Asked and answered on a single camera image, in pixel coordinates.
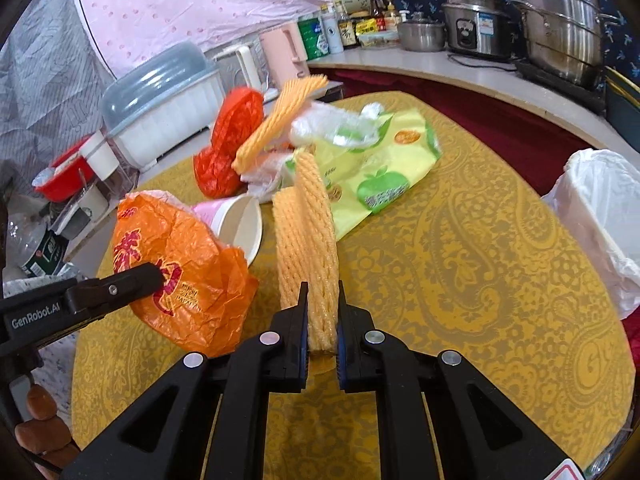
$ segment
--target white trash bin liner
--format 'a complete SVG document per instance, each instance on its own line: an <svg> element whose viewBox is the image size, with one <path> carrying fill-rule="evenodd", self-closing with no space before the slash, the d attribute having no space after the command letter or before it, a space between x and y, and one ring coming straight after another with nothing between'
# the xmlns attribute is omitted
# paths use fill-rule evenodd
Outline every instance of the white trash bin liner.
<svg viewBox="0 0 640 480"><path fill-rule="evenodd" d="M640 305L640 171L609 150L581 150L542 197L578 241L624 319Z"/></svg>

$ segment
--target white sticker with red border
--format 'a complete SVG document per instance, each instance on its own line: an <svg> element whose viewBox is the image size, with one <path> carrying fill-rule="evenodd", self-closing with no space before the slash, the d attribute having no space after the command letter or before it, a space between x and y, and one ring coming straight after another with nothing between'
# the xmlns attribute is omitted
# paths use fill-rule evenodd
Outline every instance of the white sticker with red border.
<svg viewBox="0 0 640 480"><path fill-rule="evenodd" d="M584 476L574 461L567 458L545 480L584 480Z"/></svg>

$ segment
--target white cup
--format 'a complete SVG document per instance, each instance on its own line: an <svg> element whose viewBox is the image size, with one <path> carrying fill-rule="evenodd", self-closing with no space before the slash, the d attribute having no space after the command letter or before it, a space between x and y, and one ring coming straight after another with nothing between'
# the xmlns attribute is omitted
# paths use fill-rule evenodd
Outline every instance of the white cup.
<svg viewBox="0 0 640 480"><path fill-rule="evenodd" d="M107 180L120 165L100 130L89 137L78 151L100 180Z"/></svg>
<svg viewBox="0 0 640 480"><path fill-rule="evenodd" d="M207 224L220 241L244 251L251 265L262 241L262 213L258 199L249 195L202 202L194 213Z"/></svg>

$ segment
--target triangular cutout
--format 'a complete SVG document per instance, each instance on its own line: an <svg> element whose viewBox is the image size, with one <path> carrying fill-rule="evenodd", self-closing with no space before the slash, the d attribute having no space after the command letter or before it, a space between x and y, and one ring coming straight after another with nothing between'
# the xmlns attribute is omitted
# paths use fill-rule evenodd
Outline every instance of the triangular cutout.
<svg viewBox="0 0 640 480"><path fill-rule="evenodd" d="M466 390L489 449L496 451L522 439L522 430L480 388L470 384Z"/></svg>
<svg viewBox="0 0 640 480"><path fill-rule="evenodd" d="M169 412L178 396L178 386L170 386L129 424L120 439L142 451L152 453L160 441Z"/></svg>

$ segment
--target green canister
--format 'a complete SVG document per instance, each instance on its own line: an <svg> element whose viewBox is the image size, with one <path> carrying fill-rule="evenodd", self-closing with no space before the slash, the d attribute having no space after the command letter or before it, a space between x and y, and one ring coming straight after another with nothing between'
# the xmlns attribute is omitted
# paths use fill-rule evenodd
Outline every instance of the green canister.
<svg viewBox="0 0 640 480"><path fill-rule="evenodd" d="M302 43L305 45L306 58L311 61L329 53L329 44L318 18L298 22Z"/></svg>

